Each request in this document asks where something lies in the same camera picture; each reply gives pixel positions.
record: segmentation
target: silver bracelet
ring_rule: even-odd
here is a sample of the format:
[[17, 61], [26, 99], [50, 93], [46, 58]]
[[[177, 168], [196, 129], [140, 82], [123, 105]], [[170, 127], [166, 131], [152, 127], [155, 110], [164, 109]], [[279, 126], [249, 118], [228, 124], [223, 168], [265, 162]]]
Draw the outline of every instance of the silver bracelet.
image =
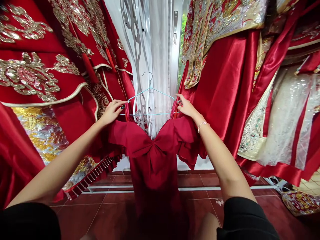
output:
[[198, 133], [200, 133], [199, 130], [200, 130], [200, 127], [201, 127], [202, 124], [203, 124], [203, 125], [207, 125], [207, 124], [208, 124], [208, 125], [210, 126], [210, 124], [207, 123], [207, 122], [202, 122], [202, 123], [200, 123], [200, 125], [198, 126]]

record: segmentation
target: blue hanger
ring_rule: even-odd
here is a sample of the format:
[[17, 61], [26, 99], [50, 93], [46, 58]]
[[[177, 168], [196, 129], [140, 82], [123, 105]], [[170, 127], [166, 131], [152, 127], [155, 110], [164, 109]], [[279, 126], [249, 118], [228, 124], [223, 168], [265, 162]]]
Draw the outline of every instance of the blue hanger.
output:
[[[152, 80], [152, 78], [153, 78], [153, 75], [152, 75], [151, 72], [149, 72], [149, 73], [150, 73], [151, 76], [152, 76], [151, 79], [150, 79], [150, 86], [151, 86], [151, 80]], [[153, 90], [155, 90], [155, 91], [157, 91], [157, 92], [159, 92], [159, 93], [162, 93], [163, 95], [166, 95], [166, 96], [168, 96], [168, 97], [171, 97], [171, 98], [173, 99], [173, 101], [175, 101], [174, 97], [172, 97], [172, 96], [170, 96], [170, 95], [167, 95], [167, 94], [165, 94], [165, 93], [163, 93], [163, 92], [161, 92], [161, 91], [159, 91], [159, 90], [157, 90], [157, 89], [154, 89], [153, 87], [149, 87], [149, 88], [147, 88], [146, 90], [142, 91], [141, 93], [144, 93], [144, 92], [146, 92], [146, 91], [148, 91], [148, 90], [150, 90], [150, 89], [153, 89]], [[128, 103], [130, 102], [131, 99], [139, 96], [141, 93], [133, 96], [132, 98], [129, 98], [129, 99], [128, 99]], [[155, 114], [130, 114], [130, 116], [151, 116], [151, 115], [164, 115], [164, 114], [170, 114], [170, 113], [171, 113], [171, 112], [169, 112], [169, 113], [155, 113]]]

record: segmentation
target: red dress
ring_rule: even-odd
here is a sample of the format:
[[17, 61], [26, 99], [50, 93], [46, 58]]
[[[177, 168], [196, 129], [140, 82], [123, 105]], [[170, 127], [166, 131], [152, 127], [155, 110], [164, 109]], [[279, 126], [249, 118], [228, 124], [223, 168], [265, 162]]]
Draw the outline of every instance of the red dress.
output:
[[157, 230], [157, 235], [186, 239], [188, 218], [179, 197], [176, 155], [194, 169], [198, 139], [187, 116], [169, 119], [154, 140], [134, 122], [116, 120], [108, 129], [108, 142], [123, 146], [129, 156], [139, 221], [153, 239]]

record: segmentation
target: hook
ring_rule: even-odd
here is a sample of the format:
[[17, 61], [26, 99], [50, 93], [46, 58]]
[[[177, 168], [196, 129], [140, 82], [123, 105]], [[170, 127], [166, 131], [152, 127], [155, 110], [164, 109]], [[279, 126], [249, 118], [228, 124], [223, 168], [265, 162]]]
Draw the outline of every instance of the hook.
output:
[[153, 79], [153, 74], [152, 74], [151, 72], [149, 72], [149, 73], [151, 74], [151, 79], [150, 79], [150, 82], [149, 82], [149, 84], [150, 84], [150, 86], [151, 86], [151, 80]]

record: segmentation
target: wire hanger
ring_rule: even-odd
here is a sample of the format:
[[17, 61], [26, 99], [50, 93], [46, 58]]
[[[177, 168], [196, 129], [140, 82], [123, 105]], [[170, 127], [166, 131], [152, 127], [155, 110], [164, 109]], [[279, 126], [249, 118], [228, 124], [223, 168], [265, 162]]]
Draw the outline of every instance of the wire hanger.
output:
[[[149, 82], [149, 86], [150, 86], [150, 87], [147, 88], [146, 90], [140, 92], [139, 94], [133, 96], [132, 98], [129, 98], [129, 99], [128, 99], [128, 103], [130, 102], [131, 99], [133, 99], [133, 98], [139, 96], [140, 94], [142, 94], [142, 93], [144, 93], [144, 92], [146, 92], [146, 91], [148, 91], [148, 90], [151, 90], [151, 89], [154, 90], [154, 91], [157, 91], [157, 92], [159, 92], [159, 93], [161, 93], [161, 94], [163, 94], [163, 95], [166, 95], [166, 96], [172, 98], [173, 101], [175, 101], [174, 97], [172, 97], [172, 96], [170, 96], [170, 95], [167, 95], [167, 94], [165, 94], [165, 93], [163, 93], [163, 92], [161, 92], [161, 91], [159, 91], [159, 90], [151, 87], [151, 81], [152, 81], [153, 75], [152, 75], [151, 72], [149, 72], [149, 73], [151, 74], [151, 79], [150, 79], [150, 82]], [[171, 112], [168, 112], [168, 113], [154, 113], [154, 114], [130, 114], [130, 116], [152, 116], [152, 115], [164, 115], [164, 114], [171, 114]]]

